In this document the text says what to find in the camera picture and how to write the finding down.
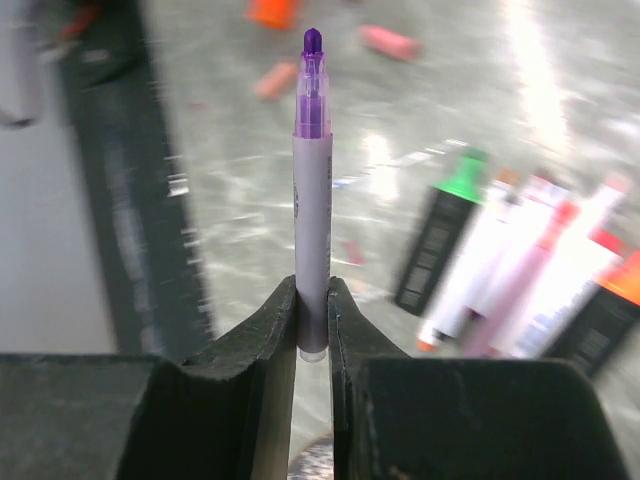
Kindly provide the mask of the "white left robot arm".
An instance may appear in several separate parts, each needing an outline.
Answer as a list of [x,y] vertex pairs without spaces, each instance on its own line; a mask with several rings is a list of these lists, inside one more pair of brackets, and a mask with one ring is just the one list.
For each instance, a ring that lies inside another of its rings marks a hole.
[[17,90],[23,114],[1,109],[1,128],[24,129],[41,120],[44,108],[44,89],[40,73],[39,20],[46,1],[17,1],[14,17],[1,18],[1,28],[9,31],[9,48],[15,62]]

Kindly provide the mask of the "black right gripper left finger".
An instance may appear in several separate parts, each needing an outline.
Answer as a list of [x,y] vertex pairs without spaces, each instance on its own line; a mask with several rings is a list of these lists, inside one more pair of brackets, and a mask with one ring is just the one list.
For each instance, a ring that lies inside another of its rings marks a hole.
[[188,479],[287,475],[296,370],[295,287],[280,282],[249,318],[183,368]]

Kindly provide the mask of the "green and black highlighter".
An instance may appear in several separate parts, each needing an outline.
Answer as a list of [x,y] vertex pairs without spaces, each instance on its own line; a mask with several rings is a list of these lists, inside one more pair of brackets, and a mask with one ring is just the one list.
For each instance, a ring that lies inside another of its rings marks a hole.
[[405,312],[420,316],[429,305],[453,252],[481,199],[487,154],[468,149],[456,169],[429,190],[393,296]]

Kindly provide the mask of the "salmon pen cap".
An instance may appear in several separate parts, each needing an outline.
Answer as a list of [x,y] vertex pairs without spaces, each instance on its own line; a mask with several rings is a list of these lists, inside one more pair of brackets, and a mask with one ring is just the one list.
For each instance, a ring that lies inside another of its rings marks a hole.
[[296,81],[298,64],[279,62],[275,64],[254,86],[255,95],[261,100],[279,98]]

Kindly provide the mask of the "pink pen cap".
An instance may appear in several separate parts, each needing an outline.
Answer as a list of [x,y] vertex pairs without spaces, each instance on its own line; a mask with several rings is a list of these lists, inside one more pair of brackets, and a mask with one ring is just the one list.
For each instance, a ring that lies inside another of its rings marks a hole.
[[365,47],[389,58],[412,62],[421,53],[421,45],[417,40],[381,26],[363,25],[358,32]]

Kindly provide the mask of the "pink pen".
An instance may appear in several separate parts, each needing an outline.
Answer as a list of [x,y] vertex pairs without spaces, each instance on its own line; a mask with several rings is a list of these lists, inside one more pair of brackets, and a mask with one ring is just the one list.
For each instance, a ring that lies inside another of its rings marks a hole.
[[579,207],[574,201],[563,202],[546,221],[544,230],[535,242],[528,245],[517,261],[508,263],[510,270],[498,277],[497,296],[488,307],[478,311],[481,319],[462,348],[464,358],[480,358],[488,351],[494,335],[518,307],[578,211]]

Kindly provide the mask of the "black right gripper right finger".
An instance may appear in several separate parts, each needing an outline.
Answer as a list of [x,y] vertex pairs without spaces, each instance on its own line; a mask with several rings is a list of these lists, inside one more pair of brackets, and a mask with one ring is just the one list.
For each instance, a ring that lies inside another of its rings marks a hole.
[[372,364],[408,355],[361,313],[338,277],[330,279],[328,314],[334,477],[379,479]]

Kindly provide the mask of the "orange highlighter cap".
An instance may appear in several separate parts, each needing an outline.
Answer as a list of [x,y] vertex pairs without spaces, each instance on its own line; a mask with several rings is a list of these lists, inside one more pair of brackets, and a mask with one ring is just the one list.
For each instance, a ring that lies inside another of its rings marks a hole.
[[267,28],[288,30],[294,26],[299,0],[251,0],[245,16]]

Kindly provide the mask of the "orange and black highlighter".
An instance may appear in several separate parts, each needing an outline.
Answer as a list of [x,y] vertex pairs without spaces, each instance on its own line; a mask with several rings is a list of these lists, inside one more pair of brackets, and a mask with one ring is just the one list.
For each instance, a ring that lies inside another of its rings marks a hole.
[[597,284],[593,296],[542,354],[566,360],[590,378],[639,323],[639,253],[634,252]]

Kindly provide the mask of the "salmon capped white marker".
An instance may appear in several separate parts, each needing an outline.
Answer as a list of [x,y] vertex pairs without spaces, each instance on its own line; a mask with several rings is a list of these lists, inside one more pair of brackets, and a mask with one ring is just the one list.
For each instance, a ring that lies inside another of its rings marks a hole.
[[510,168],[502,168],[487,187],[483,202],[478,205],[465,227],[452,258],[430,299],[424,322],[417,334],[420,351],[435,350],[460,326],[466,311],[470,293],[484,254],[482,249],[491,230],[505,206],[505,201],[518,184],[519,174]]

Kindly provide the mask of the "pink capped white marker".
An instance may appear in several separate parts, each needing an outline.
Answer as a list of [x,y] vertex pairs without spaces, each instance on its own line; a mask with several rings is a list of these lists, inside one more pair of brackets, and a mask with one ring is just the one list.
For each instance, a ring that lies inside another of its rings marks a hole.
[[593,294],[598,277],[620,262],[624,243],[607,226],[631,185],[611,174],[581,205],[525,305],[491,345],[494,357],[539,357]]

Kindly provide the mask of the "red capped marker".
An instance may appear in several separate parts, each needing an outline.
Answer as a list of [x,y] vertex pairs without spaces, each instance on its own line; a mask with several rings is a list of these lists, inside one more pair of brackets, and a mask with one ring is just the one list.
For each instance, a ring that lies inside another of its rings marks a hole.
[[622,242],[604,229],[580,237],[556,252],[525,311],[526,323],[509,354],[540,356],[586,301],[595,281],[620,260]]

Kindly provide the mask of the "purple pen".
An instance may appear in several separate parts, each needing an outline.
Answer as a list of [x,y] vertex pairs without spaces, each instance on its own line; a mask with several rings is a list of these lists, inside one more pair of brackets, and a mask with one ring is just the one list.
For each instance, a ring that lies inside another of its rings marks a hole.
[[300,357],[315,363],[328,345],[333,133],[329,75],[319,30],[303,37],[292,135],[296,319]]

